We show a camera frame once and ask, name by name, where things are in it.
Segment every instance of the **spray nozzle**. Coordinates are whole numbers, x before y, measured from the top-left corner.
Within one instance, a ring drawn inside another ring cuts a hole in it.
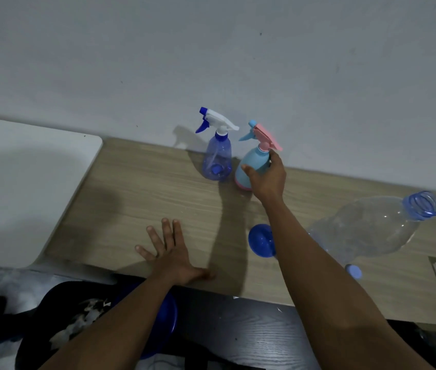
[[[246,136],[242,136],[239,141],[257,139],[259,141],[259,149],[263,152],[268,152],[270,149],[276,149],[280,152],[283,150],[273,135],[271,135],[264,126],[258,124],[256,121],[250,121],[249,126],[251,130]]]
[[[210,125],[216,127],[216,132],[220,136],[226,135],[228,131],[238,131],[240,129],[240,127],[230,122],[228,118],[211,109],[202,107],[199,112],[202,114],[202,125],[197,129],[197,134],[206,130]]]

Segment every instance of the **pink spray head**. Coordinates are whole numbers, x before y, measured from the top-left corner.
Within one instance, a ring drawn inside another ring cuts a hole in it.
[[[271,135],[264,126],[258,124],[256,121],[250,121],[249,126],[251,127],[250,132],[246,136],[241,137],[239,139],[240,141],[252,138],[257,139],[259,141],[259,149],[263,152],[269,152],[270,149],[276,149],[280,152],[283,150],[273,135]]]

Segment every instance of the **person's right arm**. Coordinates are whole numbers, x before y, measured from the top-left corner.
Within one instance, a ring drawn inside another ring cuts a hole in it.
[[[279,155],[271,151],[271,167],[262,176],[242,168],[266,209],[286,287],[322,369],[432,369],[285,205],[286,172]]]

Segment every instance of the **person's left arm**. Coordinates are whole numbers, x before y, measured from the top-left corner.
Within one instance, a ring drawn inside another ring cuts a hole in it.
[[[177,220],[173,231],[162,219],[164,242],[153,227],[147,232],[157,251],[154,256],[141,246],[136,251],[154,263],[151,276],[120,303],[68,342],[40,370],[133,370],[146,345],[154,320],[173,285],[211,279],[209,269],[193,267]]]

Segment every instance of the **spray bottle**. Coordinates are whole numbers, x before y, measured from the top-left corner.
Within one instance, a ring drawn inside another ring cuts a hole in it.
[[[251,131],[246,135],[241,137],[239,140],[257,139],[259,145],[250,150],[242,161],[240,161],[239,167],[235,172],[235,183],[242,189],[247,191],[251,190],[251,181],[248,176],[242,170],[241,166],[243,164],[249,165],[254,168],[259,174],[264,174],[266,169],[269,167],[269,150],[276,149],[282,151],[283,148],[276,142],[274,137],[260,124],[256,121],[250,121],[249,126]]]
[[[205,107],[199,112],[202,114],[202,125],[197,129],[197,134],[210,125],[216,128],[202,163],[202,175],[211,180],[223,180],[232,172],[232,144],[228,139],[228,131],[238,131],[239,127],[223,115]]]

